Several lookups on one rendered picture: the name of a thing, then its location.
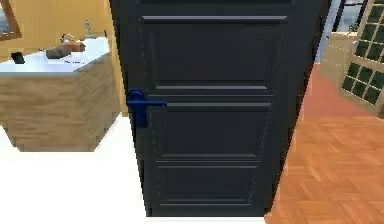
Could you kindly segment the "black panelled room door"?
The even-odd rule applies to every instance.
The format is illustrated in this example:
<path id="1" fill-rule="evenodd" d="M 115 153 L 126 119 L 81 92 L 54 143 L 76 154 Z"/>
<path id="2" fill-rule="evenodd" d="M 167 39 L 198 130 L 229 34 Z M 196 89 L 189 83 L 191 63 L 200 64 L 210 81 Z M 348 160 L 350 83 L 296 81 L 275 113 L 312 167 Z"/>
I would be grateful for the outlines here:
<path id="1" fill-rule="evenodd" d="M 332 0 L 109 0 L 150 217 L 273 205 Z"/>

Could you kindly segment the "white sink basin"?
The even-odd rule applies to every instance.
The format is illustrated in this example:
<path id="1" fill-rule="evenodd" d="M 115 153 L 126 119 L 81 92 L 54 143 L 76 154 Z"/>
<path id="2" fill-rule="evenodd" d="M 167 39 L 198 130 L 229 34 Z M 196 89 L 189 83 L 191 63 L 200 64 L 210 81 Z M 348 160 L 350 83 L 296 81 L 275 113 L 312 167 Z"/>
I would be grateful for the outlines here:
<path id="1" fill-rule="evenodd" d="M 100 57 L 110 52 L 108 39 L 106 37 L 97 37 L 93 39 L 85 39 L 84 53 L 92 57 Z"/>

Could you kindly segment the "wooden vanity cabinet white top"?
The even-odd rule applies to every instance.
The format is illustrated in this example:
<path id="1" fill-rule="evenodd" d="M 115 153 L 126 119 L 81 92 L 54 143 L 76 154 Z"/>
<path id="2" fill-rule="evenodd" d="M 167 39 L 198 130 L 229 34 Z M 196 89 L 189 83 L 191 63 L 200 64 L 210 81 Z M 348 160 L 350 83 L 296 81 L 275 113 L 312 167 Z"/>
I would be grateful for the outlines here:
<path id="1" fill-rule="evenodd" d="M 120 114 L 110 52 L 0 63 L 0 126 L 21 152 L 92 152 Z"/>

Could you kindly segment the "dark brown cloth lump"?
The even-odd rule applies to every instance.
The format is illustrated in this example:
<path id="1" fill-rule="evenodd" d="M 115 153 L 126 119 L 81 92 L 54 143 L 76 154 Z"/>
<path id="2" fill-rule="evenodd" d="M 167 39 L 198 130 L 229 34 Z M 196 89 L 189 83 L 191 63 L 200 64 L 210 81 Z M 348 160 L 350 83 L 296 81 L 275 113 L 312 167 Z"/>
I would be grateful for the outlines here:
<path id="1" fill-rule="evenodd" d="M 60 59 L 71 54 L 71 49 L 68 46 L 58 46 L 46 51 L 48 59 Z"/>

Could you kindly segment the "beige cabinet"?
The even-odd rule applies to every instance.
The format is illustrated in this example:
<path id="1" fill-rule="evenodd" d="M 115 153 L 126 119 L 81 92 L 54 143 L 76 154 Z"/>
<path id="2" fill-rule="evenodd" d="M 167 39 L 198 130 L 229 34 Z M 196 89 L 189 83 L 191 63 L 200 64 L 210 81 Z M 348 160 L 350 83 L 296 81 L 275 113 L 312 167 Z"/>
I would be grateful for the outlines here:
<path id="1" fill-rule="evenodd" d="M 320 62 L 319 73 L 334 84 L 339 84 L 352 56 L 356 32 L 332 32 Z"/>

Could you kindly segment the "beige door with glass panes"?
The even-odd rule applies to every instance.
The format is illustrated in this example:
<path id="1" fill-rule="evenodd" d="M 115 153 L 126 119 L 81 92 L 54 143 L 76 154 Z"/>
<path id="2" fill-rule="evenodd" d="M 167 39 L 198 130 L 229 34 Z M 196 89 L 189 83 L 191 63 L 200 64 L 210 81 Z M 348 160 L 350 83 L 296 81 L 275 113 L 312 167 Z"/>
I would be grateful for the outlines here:
<path id="1" fill-rule="evenodd" d="M 384 0 L 368 0 L 340 95 L 384 119 Z"/>

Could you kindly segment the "dark framed window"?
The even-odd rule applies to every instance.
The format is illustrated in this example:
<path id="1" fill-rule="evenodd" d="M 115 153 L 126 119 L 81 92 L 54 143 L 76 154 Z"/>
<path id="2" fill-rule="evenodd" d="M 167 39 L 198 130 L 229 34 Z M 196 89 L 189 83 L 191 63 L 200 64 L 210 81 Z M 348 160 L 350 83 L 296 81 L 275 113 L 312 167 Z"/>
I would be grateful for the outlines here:
<path id="1" fill-rule="evenodd" d="M 340 0 L 333 23 L 333 32 L 354 31 L 364 14 L 368 0 Z"/>

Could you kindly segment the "wooden framed mirror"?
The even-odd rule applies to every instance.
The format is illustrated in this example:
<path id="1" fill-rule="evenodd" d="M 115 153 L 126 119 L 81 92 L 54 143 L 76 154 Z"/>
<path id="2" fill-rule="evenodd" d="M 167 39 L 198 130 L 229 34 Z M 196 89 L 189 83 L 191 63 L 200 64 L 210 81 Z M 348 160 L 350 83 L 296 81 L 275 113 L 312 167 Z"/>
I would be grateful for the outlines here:
<path id="1" fill-rule="evenodd" d="M 10 0 L 0 0 L 0 9 L 5 15 L 9 31 L 0 33 L 0 41 L 18 39 L 22 37 Z"/>

